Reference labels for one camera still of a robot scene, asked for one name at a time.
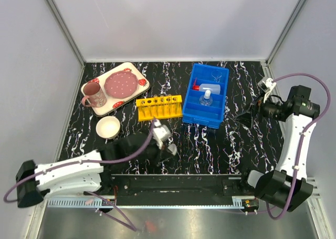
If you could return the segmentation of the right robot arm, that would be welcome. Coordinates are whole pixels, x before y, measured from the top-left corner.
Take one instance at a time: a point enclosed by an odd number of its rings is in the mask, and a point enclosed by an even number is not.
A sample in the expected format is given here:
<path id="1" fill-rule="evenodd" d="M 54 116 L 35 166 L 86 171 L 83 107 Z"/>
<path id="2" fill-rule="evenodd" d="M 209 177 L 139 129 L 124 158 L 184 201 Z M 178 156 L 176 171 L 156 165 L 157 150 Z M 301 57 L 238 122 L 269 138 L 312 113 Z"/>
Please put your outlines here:
<path id="1" fill-rule="evenodd" d="M 261 85 L 261 89 L 261 94 L 235 120 L 246 127 L 251 127 L 254 120 L 284 122 L 284 143 L 274 170 L 261 173 L 248 169 L 238 188 L 244 195 L 252 194 L 292 212 L 313 192 L 313 186 L 307 182 L 306 161 L 320 106 L 310 101 L 311 88 L 302 85 L 291 87 L 287 100 L 279 102 L 271 100 L 274 85 Z"/>

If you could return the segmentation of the white wash bottle red cap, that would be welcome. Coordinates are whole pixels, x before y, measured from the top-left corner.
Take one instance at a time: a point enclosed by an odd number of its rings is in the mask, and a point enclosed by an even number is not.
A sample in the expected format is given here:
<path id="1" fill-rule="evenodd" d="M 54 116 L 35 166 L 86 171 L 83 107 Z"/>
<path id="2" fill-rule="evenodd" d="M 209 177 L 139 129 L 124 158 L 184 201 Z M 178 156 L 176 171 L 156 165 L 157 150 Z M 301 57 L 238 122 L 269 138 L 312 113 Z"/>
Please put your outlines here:
<path id="1" fill-rule="evenodd" d="M 219 84 L 200 84 L 197 85 L 196 84 L 197 79 L 195 79 L 193 85 L 192 85 L 192 89 L 196 90 L 196 91 L 202 91 L 205 92 L 207 90 L 209 90 L 211 93 L 219 95 L 221 92 L 221 86 Z"/>

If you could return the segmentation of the white round lid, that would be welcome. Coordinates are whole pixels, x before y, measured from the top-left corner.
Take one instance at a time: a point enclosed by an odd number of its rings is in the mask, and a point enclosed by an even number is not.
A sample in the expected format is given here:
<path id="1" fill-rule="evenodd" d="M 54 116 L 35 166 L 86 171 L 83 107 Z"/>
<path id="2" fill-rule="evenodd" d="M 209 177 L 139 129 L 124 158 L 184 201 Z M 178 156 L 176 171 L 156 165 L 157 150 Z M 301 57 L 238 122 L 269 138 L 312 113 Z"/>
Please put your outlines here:
<path id="1" fill-rule="evenodd" d="M 172 156 L 175 156 L 177 154 L 177 146 L 174 143 L 171 143 L 168 147 L 167 147 L 169 153 Z"/>

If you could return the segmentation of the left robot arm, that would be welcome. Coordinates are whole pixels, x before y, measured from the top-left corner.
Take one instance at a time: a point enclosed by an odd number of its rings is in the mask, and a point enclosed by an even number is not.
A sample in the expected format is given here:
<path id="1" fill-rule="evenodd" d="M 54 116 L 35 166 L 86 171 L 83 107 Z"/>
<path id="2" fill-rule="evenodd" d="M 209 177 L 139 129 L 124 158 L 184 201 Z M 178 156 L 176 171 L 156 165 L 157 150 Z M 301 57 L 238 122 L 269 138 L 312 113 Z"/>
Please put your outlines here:
<path id="1" fill-rule="evenodd" d="M 113 182 L 102 176 L 104 167 L 138 158 L 160 165 L 177 154 L 176 145 L 169 142 L 170 137 L 170 134 L 137 132 L 54 164 L 37 165 L 34 160 L 25 161 L 16 174 L 15 202 L 18 208 L 26 208 L 55 195 L 88 191 L 107 195 L 113 190 Z"/>

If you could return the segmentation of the clear glass stoppered flask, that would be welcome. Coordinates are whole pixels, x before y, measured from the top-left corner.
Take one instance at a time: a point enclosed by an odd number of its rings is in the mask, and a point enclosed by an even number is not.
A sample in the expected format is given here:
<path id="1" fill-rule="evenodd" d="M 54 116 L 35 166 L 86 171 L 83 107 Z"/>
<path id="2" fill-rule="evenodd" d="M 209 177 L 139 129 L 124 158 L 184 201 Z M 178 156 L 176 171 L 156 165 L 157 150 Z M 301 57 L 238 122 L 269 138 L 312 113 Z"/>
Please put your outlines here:
<path id="1" fill-rule="evenodd" d="M 213 98 L 211 96 L 211 91 L 206 90 L 202 96 L 199 98 L 199 102 L 204 106 L 211 106 L 213 104 Z"/>

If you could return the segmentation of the yellow test tube rack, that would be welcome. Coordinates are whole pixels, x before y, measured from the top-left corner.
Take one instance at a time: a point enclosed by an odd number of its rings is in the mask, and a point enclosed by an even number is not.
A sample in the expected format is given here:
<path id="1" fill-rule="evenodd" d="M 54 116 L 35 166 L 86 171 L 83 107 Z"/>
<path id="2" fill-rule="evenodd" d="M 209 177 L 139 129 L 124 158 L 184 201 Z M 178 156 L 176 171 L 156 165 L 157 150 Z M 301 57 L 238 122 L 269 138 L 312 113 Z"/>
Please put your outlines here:
<path id="1" fill-rule="evenodd" d="M 159 115 L 156 117 L 155 116 L 155 109 L 154 109 L 154 101 L 153 98 L 147 98 L 147 99 L 137 99 L 136 100 L 136 107 L 138 109 L 138 121 L 150 121 L 153 118 L 156 119 L 168 119 L 168 118 L 180 118 L 183 116 L 182 114 L 182 96 L 181 95 L 172 95 L 172 98 L 174 96 L 178 96 L 178 115 L 174 114 L 174 105 L 172 102 L 172 106 L 171 106 L 171 114 L 168 115 L 168 108 L 167 108 L 167 96 L 165 96 L 165 116 L 162 117 L 161 116 L 161 103 L 160 103 L 160 96 L 158 96 L 159 98 Z M 141 109 L 140 109 L 140 102 L 141 100 L 145 101 L 145 114 L 146 116 L 143 117 Z"/>

